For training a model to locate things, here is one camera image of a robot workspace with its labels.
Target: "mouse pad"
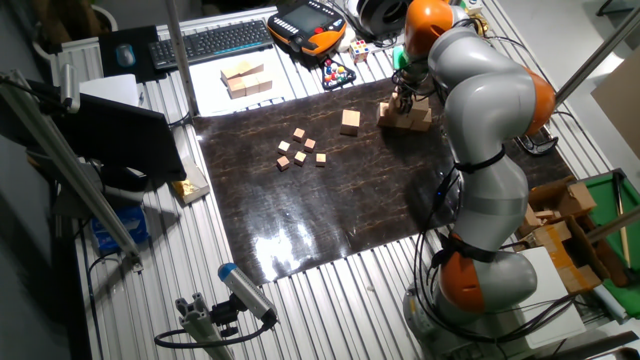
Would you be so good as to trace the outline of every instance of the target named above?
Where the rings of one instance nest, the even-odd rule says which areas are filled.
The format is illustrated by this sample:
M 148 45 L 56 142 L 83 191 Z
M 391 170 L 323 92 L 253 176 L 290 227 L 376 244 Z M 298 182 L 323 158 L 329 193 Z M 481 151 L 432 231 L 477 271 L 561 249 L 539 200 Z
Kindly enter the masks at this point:
M 102 58 L 104 77 L 133 74 L 136 76 L 136 83 L 160 80 L 167 77 L 165 71 L 156 72 L 149 52 L 149 43 L 158 41 L 158 33 L 155 26 L 116 31 L 102 35 L 98 39 L 100 41 L 100 57 Z M 118 64 L 116 48 L 121 44 L 129 44 L 133 48 L 136 63 L 131 67 L 123 68 Z

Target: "dark wooden board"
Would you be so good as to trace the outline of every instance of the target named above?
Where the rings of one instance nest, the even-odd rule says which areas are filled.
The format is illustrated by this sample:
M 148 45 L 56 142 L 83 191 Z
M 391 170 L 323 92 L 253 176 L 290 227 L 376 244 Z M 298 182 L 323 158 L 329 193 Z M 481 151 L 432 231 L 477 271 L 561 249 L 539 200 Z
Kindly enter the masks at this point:
M 256 283 L 417 232 L 453 159 L 435 97 L 426 133 L 376 126 L 377 104 L 392 89 L 386 80 L 196 121 L 234 262 Z M 343 109 L 361 112 L 357 137 L 340 135 Z M 295 128 L 317 142 L 303 167 L 293 164 L 303 149 Z M 276 168 L 282 140 L 291 143 L 284 172 Z M 513 141 L 506 147 L 530 187 L 570 174 L 556 152 L 534 158 Z M 327 154 L 325 168 L 315 167 L 316 152 Z M 452 222 L 456 205 L 452 191 L 430 226 Z

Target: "orange controller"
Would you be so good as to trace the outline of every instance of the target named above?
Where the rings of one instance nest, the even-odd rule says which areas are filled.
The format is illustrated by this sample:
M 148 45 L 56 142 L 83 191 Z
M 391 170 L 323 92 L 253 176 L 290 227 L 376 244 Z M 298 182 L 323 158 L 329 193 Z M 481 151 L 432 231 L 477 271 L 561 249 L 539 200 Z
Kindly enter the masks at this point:
M 271 16 L 267 27 L 294 51 L 321 56 L 340 41 L 347 23 L 333 9 L 310 0 Z

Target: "metal pole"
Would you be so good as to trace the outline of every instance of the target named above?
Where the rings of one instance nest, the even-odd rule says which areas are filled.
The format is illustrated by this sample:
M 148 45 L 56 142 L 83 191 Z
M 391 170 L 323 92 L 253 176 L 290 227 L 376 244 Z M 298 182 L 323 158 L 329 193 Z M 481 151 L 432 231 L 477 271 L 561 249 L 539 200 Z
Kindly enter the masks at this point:
M 193 119 L 200 115 L 198 111 L 198 103 L 196 102 L 196 92 L 193 89 L 191 74 L 189 73 L 189 61 L 187 60 L 187 51 L 184 48 L 182 40 L 182 32 L 180 31 L 180 20 L 178 20 L 178 8 L 174 0 L 165 0 L 167 4 L 167 12 L 169 13 L 169 34 L 171 35 L 171 45 L 173 53 L 176 54 L 176 62 L 182 79 L 182 87 L 187 96 L 187 105 L 189 106 L 189 115 Z
M 582 84 L 584 79 L 589 76 L 593 70 L 595 70 L 604 59 L 609 56 L 611 51 L 615 49 L 622 40 L 624 40 L 633 29 L 640 23 L 640 6 L 637 6 L 633 11 L 624 19 L 622 24 L 609 36 L 600 47 L 585 61 L 584 64 L 576 71 L 573 76 L 567 80 L 566 84 L 562 86 L 556 94 L 556 108 L 560 106 L 573 91 Z
M 29 87 L 27 81 L 18 71 L 12 71 L 10 78 L 19 85 Z M 78 195 L 93 212 L 93 215 L 102 222 L 118 246 L 131 258 L 134 265 L 140 266 L 138 247 L 133 242 L 131 235 L 122 225 L 111 205 L 82 171 L 77 156 L 51 117 L 42 115 L 38 103 L 32 95 L 23 90 L 3 84 L 0 85 L 0 96 L 5 98 L 13 111 L 20 117 L 27 130 L 51 157 L 60 172 L 64 174 L 73 189 L 78 192 Z M 134 269 L 139 270 L 141 267 L 134 266 Z
M 640 206 L 636 206 L 635 209 L 625 212 L 607 224 L 591 231 L 587 234 L 587 238 L 589 238 L 590 243 L 594 243 L 600 239 L 604 239 L 614 232 L 620 231 L 623 227 L 629 226 L 636 221 L 640 221 Z

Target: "colorful toy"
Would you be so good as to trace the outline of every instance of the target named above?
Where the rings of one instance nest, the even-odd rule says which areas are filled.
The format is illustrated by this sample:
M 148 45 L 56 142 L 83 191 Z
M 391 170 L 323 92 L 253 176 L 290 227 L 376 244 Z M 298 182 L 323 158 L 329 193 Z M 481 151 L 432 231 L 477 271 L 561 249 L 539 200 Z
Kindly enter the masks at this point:
M 369 47 L 364 40 L 358 40 L 351 43 L 349 47 L 349 55 L 354 64 L 367 60 L 369 55 Z
M 347 69 L 342 64 L 331 59 L 325 60 L 323 64 L 325 75 L 322 88 L 325 90 L 333 90 L 356 79 L 355 71 Z

